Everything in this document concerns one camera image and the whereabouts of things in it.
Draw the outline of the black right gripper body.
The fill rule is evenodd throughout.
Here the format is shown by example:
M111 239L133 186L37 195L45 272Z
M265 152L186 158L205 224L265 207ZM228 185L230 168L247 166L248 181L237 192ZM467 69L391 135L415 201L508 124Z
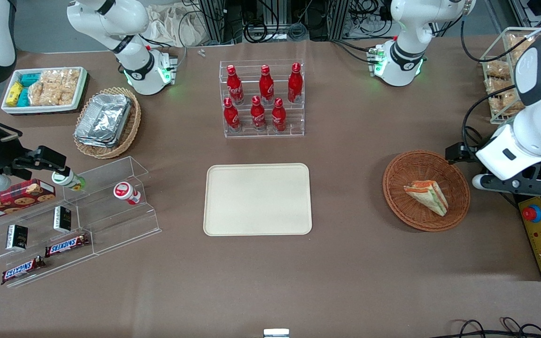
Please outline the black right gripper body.
M32 172L27 169L17 169L13 163L17 158L23 158L29 149L24 148L19 139L2 141L2 138L10 136L0 128L0 175L15 176L22 180L30 180Z

